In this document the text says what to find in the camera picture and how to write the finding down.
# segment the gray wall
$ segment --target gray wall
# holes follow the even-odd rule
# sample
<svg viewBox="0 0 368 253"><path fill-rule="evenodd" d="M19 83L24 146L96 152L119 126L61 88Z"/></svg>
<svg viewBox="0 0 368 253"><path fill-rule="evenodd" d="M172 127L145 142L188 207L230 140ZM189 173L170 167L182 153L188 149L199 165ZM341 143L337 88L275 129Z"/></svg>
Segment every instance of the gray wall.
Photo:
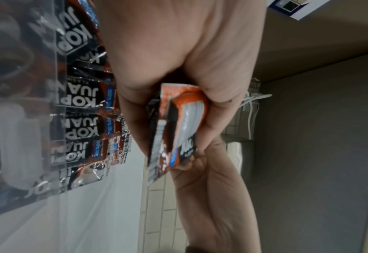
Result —
<svg viewBox="0 0 368 253"><path fill-rule="evenodd" d="M368 55L267 83L247 182L264 253L356 253L368 217Z"/></svg>

